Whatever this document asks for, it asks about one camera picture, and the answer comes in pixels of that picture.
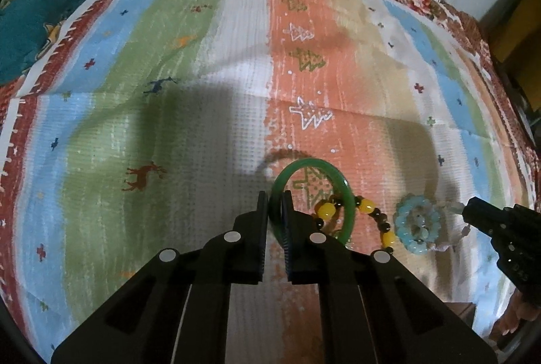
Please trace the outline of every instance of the blue flower charm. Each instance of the blue flower charm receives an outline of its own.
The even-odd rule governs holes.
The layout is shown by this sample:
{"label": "blue flower charm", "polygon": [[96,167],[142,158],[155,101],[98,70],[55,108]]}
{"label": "blue flower charm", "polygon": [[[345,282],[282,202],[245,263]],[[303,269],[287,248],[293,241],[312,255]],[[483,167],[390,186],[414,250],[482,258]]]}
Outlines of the blue flower charm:
{"label": "blue flower charm", "polygon": [[409,252],[428,252],[427,242],[435,243],[442,228],[440,213],[424,196],[406,196],[394,215],[394,227]]}

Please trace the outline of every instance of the green stripe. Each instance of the green stripe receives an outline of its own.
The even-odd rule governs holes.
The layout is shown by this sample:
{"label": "green stripe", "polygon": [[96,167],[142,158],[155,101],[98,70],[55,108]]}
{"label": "green stripe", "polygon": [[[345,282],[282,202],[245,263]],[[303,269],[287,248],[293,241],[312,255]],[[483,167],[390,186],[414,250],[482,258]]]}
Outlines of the green stripe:
{"label": "green stripe", "polygon": [[[182,220],[189,179],[183,154],[190,130],[190,95],[173,82],[144,95],[147,83],[172,77],[194,78],[192,63],[221,0],[155,0],[143,13],[106,81],[95,107],[71,137],[62,191],[66,219],[68,303],[85,320],[126,278],[168,244],[183,250],[170,234],[170,220]],[[194,5],[206,4],[200,12]],[[195,35],[184,48],[175,39]],[[164,179],[151,172],[144,191],[123,192],[126,168],[163,166]]]}
{"label": "green stripe", "polygon": [[486,124],[481,113],[481,109],[479,108],[479,105],[477,104],[473,95],[470,93],[470,90],[468,89],[466,84],[464,84],[460,70],[456,67],[451,57],[449,57],[448,52],[441,44],[439,39],[434,35],[434,33],[432,33],[430,28],[423,24],[421,24],[421,26],[423,27],[423,31],[425,32],[426,36],[430,40],[432,49],[436,52],[439,59],[445,65],[445,68],[447,69],[447,76],[456,81],[461,86],[462,91],[466,95],[465,100],[462,101],[466,103],[466,106],[469,110],[470,116],[473,121],[473,126],[475,127],[475,134],[477,134],[481,138],[480,145],[483,152],[483,159],[486,162],[486,169],[489,176],[488,181],[490,183],[490,202],[496,207],[502,208],[505,206],[505,198],[503,194],[501,177],[499,170],[496,167],[496,156],[492,151],[492,146],[490,144],[491,139],[486,129]]}

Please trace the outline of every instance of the white circular marker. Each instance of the white circular marker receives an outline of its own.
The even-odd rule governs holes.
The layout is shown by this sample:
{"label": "white circular marker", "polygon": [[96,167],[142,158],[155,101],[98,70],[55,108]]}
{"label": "white circular marker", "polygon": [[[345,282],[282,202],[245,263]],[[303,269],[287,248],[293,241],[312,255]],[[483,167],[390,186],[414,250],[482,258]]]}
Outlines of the white circular marker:
{"label": "white circular marker", "polygon": [[163,250],[160,253],[160,260],[161,261],[172,261],[177,256],[176,252],[174,250]]}
{"label": "white circular marker", "polygon": [[229,243],[238,242],[240,240],[240,233],[238,231],[229,231],[224,234],[224,239]]}
{"label": "white circular marker", "polygon": [[327,236],[323,233],[312,233],[310,234],[310,240],[313,243],[323,243],[327,240]]}
{"label": "white circular marker", "polygon": [[379,263],[387,263],[391,260],[391,255],[387,251],[376,251],[374,253],[374,260]]}

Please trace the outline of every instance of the beaded bracelet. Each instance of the beaded bracelet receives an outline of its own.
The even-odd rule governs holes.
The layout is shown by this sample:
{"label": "beaded bracelet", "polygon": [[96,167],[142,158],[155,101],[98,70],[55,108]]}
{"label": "beaded bracelet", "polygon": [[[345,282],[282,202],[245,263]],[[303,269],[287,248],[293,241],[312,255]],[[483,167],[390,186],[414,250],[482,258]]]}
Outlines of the beaded bracelet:
{"label": "beaded bracelet", "polygon": [[[322,229],[326,222],[338,223],[338,214],[340,208],[343,206],[342,200],[336,196],[331,195],[328,200],[320,204],[315,209],[314,220],[318,229]],[[392,254],[394,249],[393,245],[397,241],[397,236],[391,231],[391,224],[387,220],[387,215],[382,213],[370,199],[362,196],[355,196],[355,206],[361,213],[365,213],[371,216],[378,225],[378,229],[381,233],[381,246],[389,254]],[[330,231],[334,229],[334,225],[331,225]]]}

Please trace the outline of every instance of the bedsheet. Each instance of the bedsheet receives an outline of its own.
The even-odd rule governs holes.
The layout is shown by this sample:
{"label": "bedsheet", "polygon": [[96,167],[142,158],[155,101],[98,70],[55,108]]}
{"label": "bedsheet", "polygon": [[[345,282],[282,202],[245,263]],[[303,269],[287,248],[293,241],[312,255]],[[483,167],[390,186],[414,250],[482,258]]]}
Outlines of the bedsheet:
{"label": "bedsheet", "polygon": [[[0,135],[0,289],[45,360],[161,248],[230,229],[303,154],[389,216],[407,194],[534,206],[537,161],[486,44],[440,1],[440,23],[402,1],[87,0],[67,20]],[[289,188],[306,212],[332,192],[312,169]],[[461,229],[447,216],[442,237]],[[227,361],[323,362],[315,287],[289,285],[267,247],[264,282],[232,287]],[[351,248],[379,247],[358,215]],[[395,255],[444,301],[475,302],[480,335],[507,303],[475,230]]]}

